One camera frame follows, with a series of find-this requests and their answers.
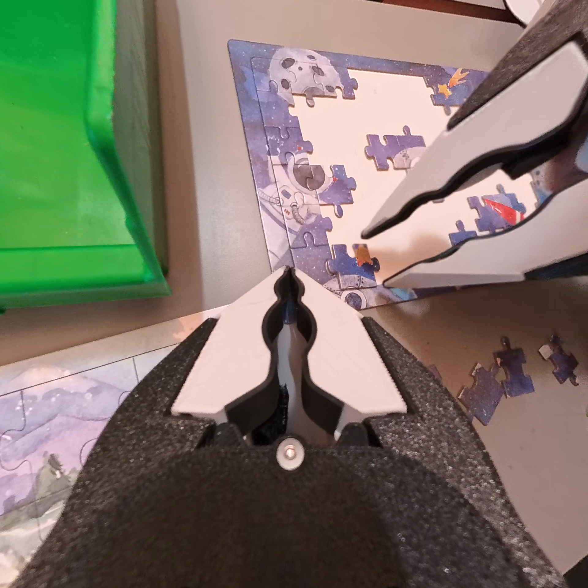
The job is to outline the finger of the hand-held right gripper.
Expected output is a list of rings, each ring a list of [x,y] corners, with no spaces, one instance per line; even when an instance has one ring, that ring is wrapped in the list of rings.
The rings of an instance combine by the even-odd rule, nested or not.
[[[386,279],[426,289],[587,275],[587,182],[553,195],[529,219],[459,243]]]
[[[566,130],[587,90],[587,55],[570,41],[430,145],[362,231],[370,239],[487,169],[528,158]]]

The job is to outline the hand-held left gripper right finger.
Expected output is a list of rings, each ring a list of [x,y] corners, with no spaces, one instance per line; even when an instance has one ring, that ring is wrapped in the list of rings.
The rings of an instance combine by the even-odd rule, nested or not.
[[[408,406],[363,323],[363,316],[298,269],[291,271],[298,330],[307,345],[302,403],[331,436],[368,417],[406,414]]]

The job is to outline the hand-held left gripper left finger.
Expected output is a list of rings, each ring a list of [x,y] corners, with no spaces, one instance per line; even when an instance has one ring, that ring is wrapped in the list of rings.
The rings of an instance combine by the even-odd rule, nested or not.
[[[171,408],[230,422],[245,436],[277,408],[277,337],[289,296],[290,268],[278,270],[219,315]]]

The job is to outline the star print puzzle piece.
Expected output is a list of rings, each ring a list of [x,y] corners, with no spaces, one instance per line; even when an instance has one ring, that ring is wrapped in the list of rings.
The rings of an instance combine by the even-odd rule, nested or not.
[[[333,245],[334,258],[327,261],[328,272],[337,276],[341,290],[375,288],[378,259],[371,257],[366,244],[353,244],[352,248],[354,256],[349,256],[346,245]]]

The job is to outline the joined satellite puzzle pieces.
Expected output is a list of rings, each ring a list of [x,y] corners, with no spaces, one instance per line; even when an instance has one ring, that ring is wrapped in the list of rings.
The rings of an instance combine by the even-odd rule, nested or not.
[[[412,135],[407,125],[402,132],[402,135],[384,135],[384,142],[378,135],[367,134],[364,152],[367,158],[374,160],[377,170],[388,170],[388,161],[391,160],[395,170],[407,171],[424,154],[426,145],[423,136]]]

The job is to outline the space puzzle board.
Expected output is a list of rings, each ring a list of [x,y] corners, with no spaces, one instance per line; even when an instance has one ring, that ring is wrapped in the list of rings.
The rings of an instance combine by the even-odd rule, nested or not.
[[[229,40],[228,50],[270,267],[300,269],[356,310],[455,290],[383,282],[452,247],[457,220],[477,237],[494,235],[531,217],[547,197],[541,168],[515,180],[496,171],[365,242],[361,230],[410,171],[395,170],[391,160],[388,170],[377,170],[364,152],[367,134],[384,142],[407,125],[427,148],[487,73],[245,40]],[[331,165],[343,165],[356,181],[341,218],[318,199]],[[354,256],[352,245],[360,243],[379,261],[377,286],[341,290],[327,270],[332,246],[346,245]]]

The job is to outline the purple helmet-part puzzle piece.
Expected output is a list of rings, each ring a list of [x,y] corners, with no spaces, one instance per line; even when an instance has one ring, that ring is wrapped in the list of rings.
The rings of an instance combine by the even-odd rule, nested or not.
[[[320,205],[332,205],[335,217],[343,216],[342,206],[354,202],[352,191],[356,189],[356,181],[349,178],[343,165],[331,165],[332,177],[327,187],[318,190]]]

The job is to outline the grey desk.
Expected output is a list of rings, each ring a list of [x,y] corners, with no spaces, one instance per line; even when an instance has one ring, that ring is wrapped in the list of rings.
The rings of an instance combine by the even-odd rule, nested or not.
[[[173,294],[8,310],[1,367],[233,302],[270,273],[232,76],[243,39],[492,69],[522,28],[369,1],[158,1],[165,189]],[[458,393],[502,336],[521,346],[535,393],[476,423],[521,519],[560,571],[587,554],[587,282],[526,282],[366,312]],[[557,334],[579,362],[559,384],[538,353]]]

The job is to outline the comet print puzzle piece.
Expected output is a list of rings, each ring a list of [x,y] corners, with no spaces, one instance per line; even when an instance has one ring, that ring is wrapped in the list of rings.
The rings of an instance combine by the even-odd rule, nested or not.
[[[452,246],[456,246],[468,239],[472,239],[478,236],[476,231],[466,230],[465,225],[461,220],[457,220],[455,222],[455,226],[457,230],[448,234]]]

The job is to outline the purple star-marked puzzle piece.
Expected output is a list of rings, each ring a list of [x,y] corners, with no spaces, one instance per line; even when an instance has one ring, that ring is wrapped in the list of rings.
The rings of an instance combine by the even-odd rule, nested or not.
[[[496,364],[504,371],[502,382],[508,398],[515,398],[535,392],[532,378],[523,369],[526,356],[522,348],[512,348],[508,337],[501,338],[502,350],[493,352]]]

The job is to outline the blue puzzle piece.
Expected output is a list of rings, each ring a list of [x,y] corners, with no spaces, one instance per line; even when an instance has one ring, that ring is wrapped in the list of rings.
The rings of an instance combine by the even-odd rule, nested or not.
[[[553,375],[559,384],[569,381],[573,386],[579,386],[575,373],[579,362],[573,354],[564,351],[562,340],[557,334],[552,335],[548,342],[539,348],[538,353],[544,360],[552,363]]]

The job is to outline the green plastic bin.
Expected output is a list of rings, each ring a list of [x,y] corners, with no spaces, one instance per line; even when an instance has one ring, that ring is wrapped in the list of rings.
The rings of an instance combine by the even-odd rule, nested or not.
[[[1,1],[1,311],[168,296],[154,1]]]

